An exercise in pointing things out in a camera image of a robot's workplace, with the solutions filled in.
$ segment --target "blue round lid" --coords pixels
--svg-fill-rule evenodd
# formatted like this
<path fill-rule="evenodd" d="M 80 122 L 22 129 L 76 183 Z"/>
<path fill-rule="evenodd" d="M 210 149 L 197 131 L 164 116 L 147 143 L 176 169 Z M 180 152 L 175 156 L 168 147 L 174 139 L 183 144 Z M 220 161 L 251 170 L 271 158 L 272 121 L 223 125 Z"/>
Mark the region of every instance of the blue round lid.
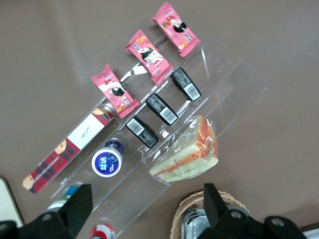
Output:
<path fill-rule="evenodd" d="M 101 177 L 112 177 L 122 165 L 122 156 L 112 148 L 102 148 L 92 158 L 92 168 Z"/>

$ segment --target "clear acrylic display stand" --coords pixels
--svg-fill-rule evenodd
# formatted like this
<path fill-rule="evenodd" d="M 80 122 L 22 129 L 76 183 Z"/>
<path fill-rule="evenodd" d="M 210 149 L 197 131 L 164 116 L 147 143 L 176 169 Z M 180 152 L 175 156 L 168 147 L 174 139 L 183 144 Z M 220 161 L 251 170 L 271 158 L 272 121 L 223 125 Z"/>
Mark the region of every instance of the clear acrylic display stand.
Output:
<path fill-rule="evenodd" d="M 117 118 L 115 130 L 99 143 L 103 145 L 110 139 L 116 139 L 124 146 L 120 172 L 111 178 L 95 174 L 91 167 L 93 151 L 61 180 L 61 187 L 51 196 L 56 201 L 70 186 L 92 185 L 94 209 L 78 238 L 87 239 L 90 229 L 100 223 L 111 225 L 118 236 L 170 186 L 152 177 L 149 171 L 156 159 L 187 127 L 192 116 L 203 115 L 213 121 L 220 136 L 266 89 L 263 80 L 246 60 L 233 67 L 210 41 L 201 42 L 190 56 L 183 59 L 165 37 L 156 47 L 175 69 L 182 67 L 185 70 L 200 89 L 202 97 L 195 102 L 187 101 L 169 76 L 160 87 L 154 86 L 150 74 L 140 63 L 127 72 L 121 81 L 141 105 L 125 119 Z M 154 92 L 179 116 L 172 126 L 163 123 L 146 106 L 145 100 Z M 143 145 L 125 127 L 134 115 L 142 118 L 159 136 L 159 142 L 152 149 Z"/>

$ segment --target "barcode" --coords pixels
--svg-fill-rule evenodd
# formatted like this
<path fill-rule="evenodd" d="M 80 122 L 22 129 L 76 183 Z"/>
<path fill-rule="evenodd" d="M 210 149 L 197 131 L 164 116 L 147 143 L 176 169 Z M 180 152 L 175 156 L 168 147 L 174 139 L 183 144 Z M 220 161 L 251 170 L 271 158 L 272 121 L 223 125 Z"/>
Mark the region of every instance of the barcode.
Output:
<path fill-rule="evenodd" d="M 137 136 L 139 136 L 143 131 L 144 128 L 141 126 L 140 123 L 138 123 L 135 119 L 131 119 L 126 126 L 134 132 Z"/>
<path fill-rule="evenodd" d="M 176 115 L 174 115 L 172 113 L 172 111 L 168 108 L 168 107 L 165 107 L 164 110 L 162 110 L 160 112 L 160 115 L 169 123 L 169 124 L 172 124 L 175 122 L 175 120 L 177 120 L 177 117 Z"/>
<path fill-rule="evenodd" d="M 200 97 L 199 92 L 192 83 L 186 86 L 184 90 L 193 101 Z"/>

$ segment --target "gray table surface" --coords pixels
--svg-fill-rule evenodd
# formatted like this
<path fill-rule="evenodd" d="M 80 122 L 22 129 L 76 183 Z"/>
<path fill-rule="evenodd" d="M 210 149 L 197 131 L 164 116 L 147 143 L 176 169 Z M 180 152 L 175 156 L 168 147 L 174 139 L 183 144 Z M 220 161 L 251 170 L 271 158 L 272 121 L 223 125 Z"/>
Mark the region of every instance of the gray table surface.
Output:
<path fill-rule="evenodd" d="M 25 223 L 50 204 L 23 178 L 101 99 L 90 76 L 106 62 L 124 74 L 135 62 L 124 47 L 150 18 L 155 0 L 0 0 L 0 175 Z M 180 200 L 212 182 L 252 216 L 319 221 L 319 1 L 171 0 L 199 38 L 232 64 L 257 70 L 267 91 L 219 139 L 220 162 L 174 183 L 119 238 L 169 236 Z"/>

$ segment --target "red plaid packaging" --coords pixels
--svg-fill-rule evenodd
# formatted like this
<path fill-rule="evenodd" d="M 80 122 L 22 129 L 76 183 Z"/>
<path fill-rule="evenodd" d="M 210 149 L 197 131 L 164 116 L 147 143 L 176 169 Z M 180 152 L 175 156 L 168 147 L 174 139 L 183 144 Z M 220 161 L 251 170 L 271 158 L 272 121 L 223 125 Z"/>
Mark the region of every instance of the red plaid packaging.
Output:
<path fill-rule="evenodd" d="M 96 108 L 22 182 L 38 193 L 106 126 L 114 113 Z"/>

